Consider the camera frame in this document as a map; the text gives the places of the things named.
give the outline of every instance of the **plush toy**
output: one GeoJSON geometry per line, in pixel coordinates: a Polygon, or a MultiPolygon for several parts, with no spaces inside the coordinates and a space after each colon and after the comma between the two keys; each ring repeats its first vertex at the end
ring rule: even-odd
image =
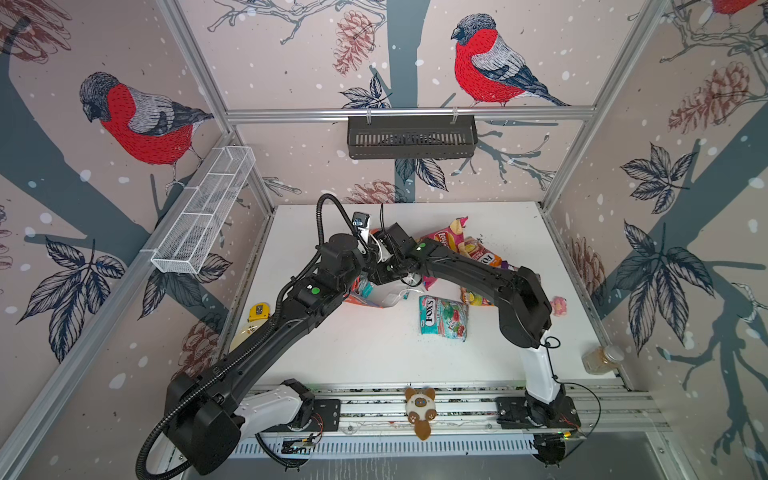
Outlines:
{"type": "Polygon", "coordinates": [[[421,440],[426,440],[432,434],[429,421],[437,416],[435,410],[435,389],[415,390],[406,389],[406,413],[408,421],[413,424],[413,431],[421,440]]]}

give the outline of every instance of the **fox's candy bag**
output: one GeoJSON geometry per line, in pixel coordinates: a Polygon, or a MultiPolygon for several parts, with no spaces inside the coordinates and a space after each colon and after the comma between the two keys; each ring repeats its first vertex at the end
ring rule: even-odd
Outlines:
{"type": "Polygon", "coordinates": [[[419,297],[422,335],[436,333],[449,339],[467,340],[469,308],[461,302],[436,296],[419,297]]]}

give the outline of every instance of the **glass jar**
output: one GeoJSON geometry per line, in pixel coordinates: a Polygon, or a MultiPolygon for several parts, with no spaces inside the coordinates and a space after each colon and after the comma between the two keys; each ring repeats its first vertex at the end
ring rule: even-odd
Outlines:
{"type": "Polygon", "coordinates": [[[581,357],[584,369],[591,375],[602,375],[619,368],[624,352],[616,345],[599,346],[581,357]]]}

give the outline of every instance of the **black metal basket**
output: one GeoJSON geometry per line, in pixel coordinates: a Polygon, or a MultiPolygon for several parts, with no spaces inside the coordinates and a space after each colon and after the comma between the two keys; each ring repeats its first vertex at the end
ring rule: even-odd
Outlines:
{"type": "Polygon", "coordinates": [[[349,156],[372,158],[467,158],[475,154],[478,131],[473,115],[350,117],[349,156]]]}

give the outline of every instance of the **chip bag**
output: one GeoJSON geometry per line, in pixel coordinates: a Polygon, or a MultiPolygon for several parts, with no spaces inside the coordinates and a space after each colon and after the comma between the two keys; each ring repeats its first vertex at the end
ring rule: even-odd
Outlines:
{"type": "MultiPolygon", "coordinates": [[[[469,217],[457,218],[456,220],[453,220],[451,224],[446,228],[432,232],[422,238],[431,238],[433,240],[437,240],[456,253],[466,255],[464,248],[464,226],[467,224],[468,218],[469,217]]],[[[431,287],[432,284],[436,281],[437,279],[433,276],[425,276],[424,287],[429,290],[429,287],[431,287]]]]}

